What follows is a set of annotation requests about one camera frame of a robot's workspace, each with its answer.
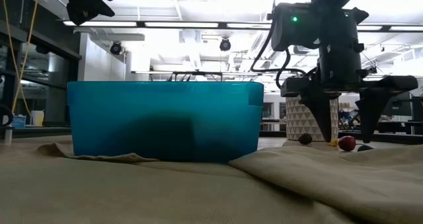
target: red ball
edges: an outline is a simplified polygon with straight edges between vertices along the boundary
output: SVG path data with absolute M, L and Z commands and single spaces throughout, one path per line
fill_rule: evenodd
M 354 137 L 347 135 L 338 140 L 338 146 L 344 151 L 352 151 L 356 148 L 356 140 Z

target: yellow cable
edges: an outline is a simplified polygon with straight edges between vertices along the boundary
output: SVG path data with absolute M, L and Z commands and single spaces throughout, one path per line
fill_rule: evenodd
M 9 33 L 9 43 L 11 45 L 13 65 L 15 66 L 16 74 L 19 75 L 19 69 L 18 69 L 18 66 L 17 66 L 17 63 L 16 63 L 15 52 L 14 52 L 14 49 L 13 49 L 13 42 L 12 42 L 10 25 L 9 25 L 9 15 L 8 15 L 8 12 L 7 12 L 6 0 L 3 0 L 3 6 L 5 8 L 6 25 L 7 25 L 7 32 Z M 23 88 L 22 88 L 20 82 L 22 80 L 23 73 L 24 73 L 24 70 L 25 70 L 26 60 L 28 58 L 29 44 L 30 44 L 30 41 L 31 41 L 32 31 L 33 31 L 33 28 L 34 28 L 34 21 L 35 21 L 35 15 L 36 15 L 36 11 L 37 11 L 37 6 L 38 6 L 38 0 L 35 0 L 34 13 L 32 15 L 32 20 L 31 20 L 31 25 L 30 25 L 30 31 L 29 31 L 29 35 L 28 35 L 28 43 L 26 45 L 25 58 L 24 58 L 24 62 L 22 64 L 22 70 L 20 71 L 20 75 L 18 76 L 18 90 L 16 92 L 15 99 L 13 101 L 13 106 L 12 106 L 12 112 L 14 112 L 15 111 L 15 108 L 16 108 L 16 105 L 17 105 L 17 99 L 18 99 L 18 95 L 19 95 L 19 91 L 20 91 L 22 93 L 22 98 L 23 98 L 24 103 L 25 103 L 25 108 L 26 108 L 26 111 L 28 112 L 28 115 L 29 116 L 31 116 L 31 112 L 30 112 L 30 110 L 28 108 L 28 104 L 26 103 L 26 99 L 25 99 L 25 96 L 24 96 L 24 91 L 23 91 Z
M 25 106 L 26 106 L 26 110 L 27 111 L 29 111 L 29 109 L 28 109 L 28 105 L 27 105 L 26 100 L 25 100 L 25 97 L 24 97 L 24 91 L 23 91 L 23 89 L 21 87 L 20 81 L 22 80 L 22 78 L 24 76 L 24 70 L 25 70 L 26 60 L 28 59 L 29 44 L 31 42 L 32 31 L 34 30 L 34 21 L 35 21 L 35 16 L 36 16 L 36 13 L 37 13 L 37 6 L 38 6 L 38 0 L 35 0 L 34 12 L 32 14 L 31 26 L 30 26 L 29 34 L 28 34 L 28 43 L 26 44 L 26 51 L 25 51 L 24 63 L 22 64 L 22 69 L 20 71 L 19 84 L 18 84 L 18 91 L 19 91 L 19 89 L 21 89 L 21 91 L 22 91 L 22 98 L 24 99 L 24 103 L 25 103 Z M 13 106 L 12 106 L 12 111 L 15 110 L 17 100 L 18 100 L 18 93 L 16 93 L 16 95 L 15 95 L 15 99 L 13 101 Z

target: ceiling light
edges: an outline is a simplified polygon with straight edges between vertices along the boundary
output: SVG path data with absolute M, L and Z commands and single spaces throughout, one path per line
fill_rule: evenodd
M 146 22 L 146 27 L 167 28 L 217 28 L 216 22 Z
M 270 29 L 270 23 L 228 23 L 229 28 L 254 28 L 254 29 Z
M 203 40 L 221 40 L 221 36 L 219 35 L 207 35 L 207 34 L 203 34 L 201 35 L 201 39 Z
M 390 30 L 401 30 L 401 31 L 423 31 L 423 26 L 393 26 Z
M 225 72 L 222 75 L 231 75 L 231 76 L 257 76 L 258 73 L 236 73 L 236 72 Z
M 382 26 L 357 26 L 357 30 L 374 30 L 374 31 L 378 31 L 381 30 Z
M 140 18 L 149 18 L 149 19 L 179 19 L 178 16 L 163 16 L 163 15 L 140 15 Z
M 136 74 L 144 74 L 144 75 L 172 75 L 172 71 L 132 71 L 132 73 Z
M 63 22 L 64 25 L 66 26 L 76 26 L 75 23 L 71 22 L 71 21 L 64 21 Z M 103 26 L 103 27 L 136 27 L 137 23 L 136 22 L 112 22 L 112 21 L 89 21 L 89 22 L 84 22 L 83 24 L 81 24 L 80 26 Z

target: beige cloth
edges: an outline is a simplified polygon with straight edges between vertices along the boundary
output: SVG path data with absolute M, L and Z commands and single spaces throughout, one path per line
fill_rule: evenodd
M 232 161 L 237 169 L 134 155 L 99 162 L 43 145 L 0 155 L 0 223 L 418 223 L 422 148 L 341 157 L 273 148 Z
M 374 223 L 423 223 L 423 146 L 331 153 L 269 148 L 230 165 Z

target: blue plastic bin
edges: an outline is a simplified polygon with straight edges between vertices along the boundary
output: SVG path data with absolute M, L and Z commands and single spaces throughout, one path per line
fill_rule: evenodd
M 227 162 L 257 150 L 264 87 L 229 82 L 70 82 L 76 155 Z

